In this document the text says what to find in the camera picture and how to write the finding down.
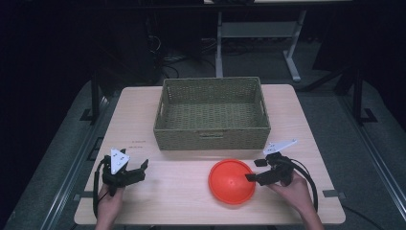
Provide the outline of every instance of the basket handle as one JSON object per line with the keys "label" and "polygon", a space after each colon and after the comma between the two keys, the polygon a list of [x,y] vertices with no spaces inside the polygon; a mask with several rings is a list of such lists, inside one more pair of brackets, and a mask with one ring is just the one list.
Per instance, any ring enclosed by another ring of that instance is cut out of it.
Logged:
{"label": "basket handle", "polygon": [[160,107],[158,109],[158,116],[162,119],[162,117],[164,116],[164,104],[160,103],[159,105]]}
{"label": "basket handle", "polygon": [[201,132],[199,133],[200,139],[219,139],[223,138],[223,132]]}
{"label": "basket handle", "polygon": [[262,110],[262,115],[265,114],[265,105],[263,104],[263,100],[260,100],[260,110]]}

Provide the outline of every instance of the person's arm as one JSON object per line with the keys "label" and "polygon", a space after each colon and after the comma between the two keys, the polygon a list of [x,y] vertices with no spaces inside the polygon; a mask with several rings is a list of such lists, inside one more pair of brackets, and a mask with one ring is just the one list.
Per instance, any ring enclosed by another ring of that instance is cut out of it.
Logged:
{"label": "person's arm", "polygon": [[99,191],[98,220],[96,230],[113,229],[114,221],[123,207],[124,188],[118,188],[114,196],[108,193],[108,185],[103,184]]}
{"label": "person's arm", "polygon": [[307,230],[325,229],[313,207],[307,181],[295,171],[292,175],[292,182],[288,186],[271,184],[268,187],[282,196],[290,206],[298,211]]}

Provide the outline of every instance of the wicker basket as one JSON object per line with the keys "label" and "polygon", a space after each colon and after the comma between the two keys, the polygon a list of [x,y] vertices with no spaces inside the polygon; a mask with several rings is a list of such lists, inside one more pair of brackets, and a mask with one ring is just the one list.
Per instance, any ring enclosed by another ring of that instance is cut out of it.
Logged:
{"label": "wicker basket", "polygon": [[249,77],[165,80],[153,131],[160,150],[259,150],[270,130]]}

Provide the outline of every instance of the wooden table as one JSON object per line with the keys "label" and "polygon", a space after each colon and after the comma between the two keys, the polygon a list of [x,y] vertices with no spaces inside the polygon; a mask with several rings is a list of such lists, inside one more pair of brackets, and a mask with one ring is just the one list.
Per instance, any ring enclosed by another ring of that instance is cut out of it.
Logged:
{"label": "wooden table", "polygon": [[[153,134],[162,87],[131,87],[123,90],[101,145],[85,192],[93,190],[93,172],[111,148],[126,149],[128,170],[138,169],[149,159],[145,181],[127,186],[118,224],[138,225],[279,225],[301,223],[299,215],[277,194],[257,184],[250,200],[228,205],[209,189],[212,166],[225,158],[246,163],[255,173],[261,150],[160,151]],[[319,215],[323,223],[342,223],[345,214],[337,197],[324,197],[333,190],[326,166],[315,143],[301,105],[290,85],[263,85],[271,132],[268,141],[298,140],[282,154],[301,161],[309,170],[318,191]],[[75,214],[77,224],[95,224],[92,198],[83,197]]]}

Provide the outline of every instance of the orange bowl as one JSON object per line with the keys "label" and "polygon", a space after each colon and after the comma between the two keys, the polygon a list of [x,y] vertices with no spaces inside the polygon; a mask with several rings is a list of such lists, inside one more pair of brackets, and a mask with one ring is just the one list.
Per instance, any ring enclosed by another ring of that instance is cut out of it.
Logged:
{"label": "orange bowl", "polygon": [[247,201],[255,191],[255,182],[249,182],[245,174],[252,173],[242,161],[225,159],[216,163],[209,175],[209,187],[213,195],[228,204]]}

